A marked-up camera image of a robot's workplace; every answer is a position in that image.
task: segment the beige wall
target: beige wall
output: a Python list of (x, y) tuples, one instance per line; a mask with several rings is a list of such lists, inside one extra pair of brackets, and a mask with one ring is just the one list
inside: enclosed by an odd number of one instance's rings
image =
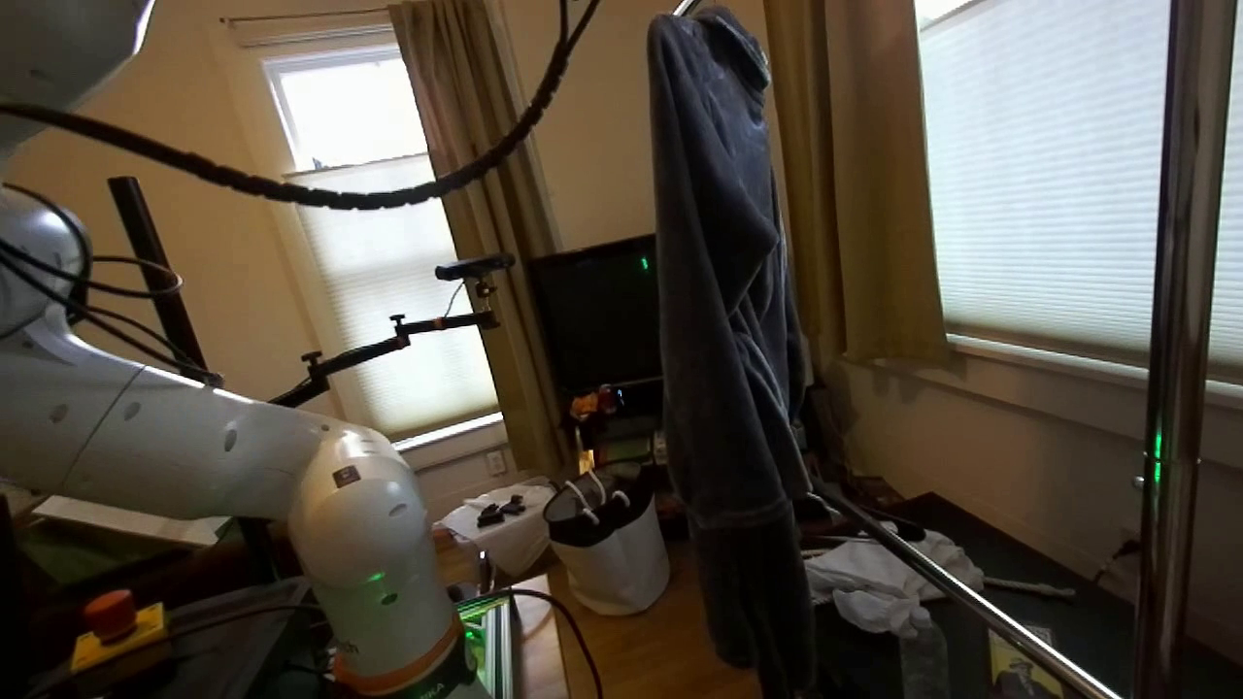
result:
[[(217, 10), (161, 0), (147, 47), (81, 113), (271, 175), (280, 143), (257, 140), (262, 131), (249, 127), (244, 107), (231, 102), (227, 64), (222, 64), (214, 39)], [(309, 328), (296, 296), (288, 266), (296, 254), (275, 227), (275, 205), (62, 131), (36, 135), (11, 169), (11, 183), (47, 191), (73, 209), (98, 254), (128, 254), (104, 188), (111, 175), (143, 183), (166, 256), (186, 280), (186, 307), (205, 363), (238, 393), (271, 398), (288, 388), (297, 379), (297, 355), (309, 349)], [(138, 283), (138, 275), (116, 270), (98, 270), (98, 275)], [(152, 322), (147, 302), (98, 302)]]
[[(657, 228), (649, 25), (671, 10), (674, 0), (603, 0), (546, 121), (534, 127), (534, 158), (543, 169), (560, 250), (587, 250)], [(722, 10), (756, 35), (766, 32), (761, 0), (727, 0)], [(554, 39), (551, 0), (539, 0), (534, 11), (517, 0), (491, 0), (491, 17), (507, 29), (517, 81), (529, 98)]]
[[(959, 373), (850, 368), (854, 454), (902, 492), (941, 492), (1078, 574), (1135, 590), (1143, 382), (969, 359)], [(1243, 659), (1237, 398), (1205, 425), (1191, 635)]]

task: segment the brown curtain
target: brown curtain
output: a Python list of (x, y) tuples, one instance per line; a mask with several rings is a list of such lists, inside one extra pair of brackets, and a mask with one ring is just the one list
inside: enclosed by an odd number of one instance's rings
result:
[[(459, 171), (517, 121), (486, 4), (403, 0), (387, 17), (423, 113), (432, 169), (438, 175)], [(497, 275), (491, 382), (517, 468), (560, 476), (567, 470), (560, 407), (525, 280), (525, 259), (551, 254), (529, 152), (517, 147), (497, 171), (447, 193), (441, 205), (460, 259), (491, 254), (517, 259)]]
[(908, 0), (766, 0), (801, 318), (840, 363), (943, 363)]

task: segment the jacket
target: jacket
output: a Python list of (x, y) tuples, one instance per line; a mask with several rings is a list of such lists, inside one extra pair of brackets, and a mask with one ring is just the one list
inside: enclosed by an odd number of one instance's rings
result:
[(708, 627), (766, 697), (810, 697), (793, 500), (801, 331), (766, 127), (766, 56), (722, 10), (649, 29), (664, 430)]

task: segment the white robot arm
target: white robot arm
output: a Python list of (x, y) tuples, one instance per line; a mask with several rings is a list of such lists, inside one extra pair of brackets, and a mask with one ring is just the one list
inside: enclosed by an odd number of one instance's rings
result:
[[(0, 98), (71, 109), (143, 35), (147, 0), (0, 0)], [(0, 118), (3, 158), (25, 135)], [(288, 522), (356, 697), (459, 645), (411, 470), (365, 426), (217, 393), (73, 338), (73, 222), (0, 191), (0, 478), (161, 518)]]

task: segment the window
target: window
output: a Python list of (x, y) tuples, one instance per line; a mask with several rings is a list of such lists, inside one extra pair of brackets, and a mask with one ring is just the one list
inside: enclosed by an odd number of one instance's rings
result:
[[(427, 183), (432, 158), (397, 47), (280, 56), (262, 64), (291, 143), (291, 180), (326, 191)], [(454, 259), (438, 202), (343, 213), (297, 209), (326, 355), (390, 338), (390, 314), (460, 314), (460, 289), (436, 280)], [(415, 336), (409, 349), (334, 379), (346, 421), (384, 434), (419, 434), (497, 413), (477, 331)]]
[[(1143, 363), (1151, 345), (1170, 0), (925, 4), (934, 270), (959, 336)], [(1243, 65), (1211, 368), (1243, 368)]]

